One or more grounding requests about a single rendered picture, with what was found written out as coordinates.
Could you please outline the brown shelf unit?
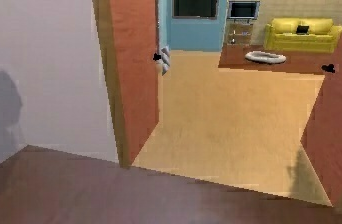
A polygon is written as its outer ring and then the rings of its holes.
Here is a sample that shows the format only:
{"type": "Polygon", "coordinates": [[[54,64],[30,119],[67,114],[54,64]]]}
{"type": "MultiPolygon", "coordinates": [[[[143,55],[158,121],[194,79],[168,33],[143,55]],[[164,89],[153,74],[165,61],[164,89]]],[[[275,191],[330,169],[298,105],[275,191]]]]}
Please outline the brown shelf unit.
{"type": "Polygon", "coordinates": [[[253,23],[247,19],[227,19],[224,33],[226,45],[249,45],[251,43],[253,23]]]}

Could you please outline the white oval floor cushion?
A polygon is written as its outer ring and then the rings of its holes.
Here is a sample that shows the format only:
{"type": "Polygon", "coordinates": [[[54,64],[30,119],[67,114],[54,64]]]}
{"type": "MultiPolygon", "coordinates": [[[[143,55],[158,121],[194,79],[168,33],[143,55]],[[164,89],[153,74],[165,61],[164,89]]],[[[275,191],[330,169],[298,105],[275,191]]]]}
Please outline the white oval floor cushion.
{"type": "Polygon", "coordinates": [[[267,64],[280,64],[286,61],[284,55],[268,53],[263,51],[251,51],[245,55],[247,60],[253,62],[267,63],[267,64]]]}

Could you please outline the grey television set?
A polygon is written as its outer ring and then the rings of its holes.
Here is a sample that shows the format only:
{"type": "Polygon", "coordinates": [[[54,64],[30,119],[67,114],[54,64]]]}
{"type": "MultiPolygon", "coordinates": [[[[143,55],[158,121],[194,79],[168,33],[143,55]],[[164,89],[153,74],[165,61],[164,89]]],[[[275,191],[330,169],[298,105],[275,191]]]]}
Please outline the grey television set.
{"type": "Polygon", "coordinates": [[[230,1],[227,17],[229,19],[256,19],[259,6],[259,1],[230,1]]]}

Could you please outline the yellow sofa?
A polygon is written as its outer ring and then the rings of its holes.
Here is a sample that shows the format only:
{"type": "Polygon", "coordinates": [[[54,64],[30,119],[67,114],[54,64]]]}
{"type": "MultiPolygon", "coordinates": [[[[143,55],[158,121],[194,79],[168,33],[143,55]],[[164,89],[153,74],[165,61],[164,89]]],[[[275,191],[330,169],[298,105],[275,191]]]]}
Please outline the yellow sofa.
{"type": "Polygon", "coordinates": [[[331,18],[274,18],[265,27],[266,50],[333,53],[342,26],[331,18]],[[308,26],[307,35],[298,35],[299,25],[308,26]]]}

